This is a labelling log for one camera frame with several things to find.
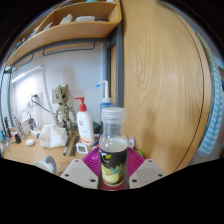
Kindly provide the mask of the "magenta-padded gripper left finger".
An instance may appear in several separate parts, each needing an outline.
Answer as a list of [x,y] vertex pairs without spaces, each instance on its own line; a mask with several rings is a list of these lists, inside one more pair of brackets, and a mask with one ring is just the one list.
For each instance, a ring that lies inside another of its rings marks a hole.
[[81,187],[97,189],[99,175],[99,148],[95,148],[82,159],[74,159],[61,177]]

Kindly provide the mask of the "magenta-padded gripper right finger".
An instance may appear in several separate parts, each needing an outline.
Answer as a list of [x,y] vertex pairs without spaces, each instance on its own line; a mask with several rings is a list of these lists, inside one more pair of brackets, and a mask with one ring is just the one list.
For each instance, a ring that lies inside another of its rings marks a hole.
[[163,178],[165,174],[153,159],[145,159],[132,148],[126,159],[125,188],[135,189]]

